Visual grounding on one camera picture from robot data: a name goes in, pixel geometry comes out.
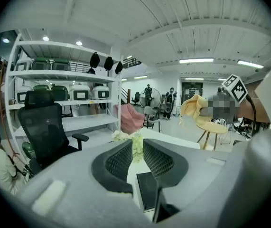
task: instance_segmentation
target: chair armrest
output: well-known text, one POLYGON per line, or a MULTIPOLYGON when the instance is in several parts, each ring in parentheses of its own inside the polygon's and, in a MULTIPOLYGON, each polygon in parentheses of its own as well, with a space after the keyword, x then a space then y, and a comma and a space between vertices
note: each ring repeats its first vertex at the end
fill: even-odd
POLYGON ((74 133, 72 135, 72 138, 77 139, 77 145, 78 145, 78 149, 82 150, 82 141, 87 142, 89 140, 89 137, 80 133, 74 133))
POLYGON ((38 174, 40 171, 42 171, 41 166, 37 162, 37 159, 35 157, 32 157, 30 162, 30 169, 33 172, 34 175, 38 174))

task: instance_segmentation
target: white table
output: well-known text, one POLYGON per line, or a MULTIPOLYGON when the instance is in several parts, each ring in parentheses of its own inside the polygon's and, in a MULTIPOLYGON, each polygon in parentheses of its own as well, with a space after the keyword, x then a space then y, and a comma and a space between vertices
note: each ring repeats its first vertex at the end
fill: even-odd
MULTIPOLYGON (((142 128, 140 130, 140 133, 144 139, 157 139, 161 140, 167 143, 172 143, 176 145, 180 145, 181 148, 193 148, 193 149, 200 149, 200 145, 196 142, 191 142, 179 138, 175 138, 163 133, 158 133, 156 131, 142 128)), ((140 195, 140 189, 137 182, 136 174, 140 173, 146 173, 151 172, 148 165, 145 163, 144 160, 141 160, 139 163, 131 163, 129 170, 128 170, 128 176, 127 176, 127 182, 132 185, 133 187, 133 201, 135 204, 142 209, 141 207, 141 195, 140 195)), ((152 220, 154 211, 146 212, 144 213, 149 220, 152 220)))

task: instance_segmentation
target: white chair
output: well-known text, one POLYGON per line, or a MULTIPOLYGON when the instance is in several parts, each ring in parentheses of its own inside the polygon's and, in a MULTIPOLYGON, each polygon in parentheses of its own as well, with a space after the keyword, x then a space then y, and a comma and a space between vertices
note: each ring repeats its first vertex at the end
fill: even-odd
POLYGON ((154 115, 154 116, 159 116, 159 113, 154 111, 150 106, 145 106, 144 108, 144 114, 146 115, 146 121, 147 121, 147 128, 148 128, 148 123, 152 123, 152 128, 154 127, 154 123, 159 123, 159 119, 157 120, 149 120, 148 115, 154 115))

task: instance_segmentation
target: black mesh office chair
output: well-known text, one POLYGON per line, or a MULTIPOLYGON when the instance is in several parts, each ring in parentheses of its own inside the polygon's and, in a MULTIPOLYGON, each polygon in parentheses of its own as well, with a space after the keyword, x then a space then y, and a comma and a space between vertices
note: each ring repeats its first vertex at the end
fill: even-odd
POLYGON ((30 160, 34 174, 63 156, 82 150, 81 141, 89 139, 82 134, 73 134, 78 149, 69 146, 63 129, 61 106, 54 102, 51 91, 28 91, 18 118, 36 155, 30 160))
POLYGON ((134 102, 134 104, 136 105, 137 102, 140 101, 140 93, 139 93, 139 92, 136 92, 136 93, 135 93, 134 99, 132 98, 131 101, 134 102))

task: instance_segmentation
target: fluorescent light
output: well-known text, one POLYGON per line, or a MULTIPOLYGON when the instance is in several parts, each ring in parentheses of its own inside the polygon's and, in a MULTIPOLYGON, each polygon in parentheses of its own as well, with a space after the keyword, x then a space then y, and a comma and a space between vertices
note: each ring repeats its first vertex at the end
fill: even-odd
POLYGON ((183 59, 179 63, 212 63, 213 58, 193 58, 193 59, 183 59))
POLYGON ((134 79, 137 79, 137 78, 146 78, 147 76, 139 76, 139 77, 134 77, 134 79))
POLYGON ((185 78, 186 80, 204 80, 203 78, 185 78))
POLYGON ((245 62, 242 60, 238 60, 238 64, 246 65, 246 66, 251 66, 251 67, 257 67, 257 68, 263 68, 264 66, 255 64, 255 63, 250 63, 250 62, 245 62))

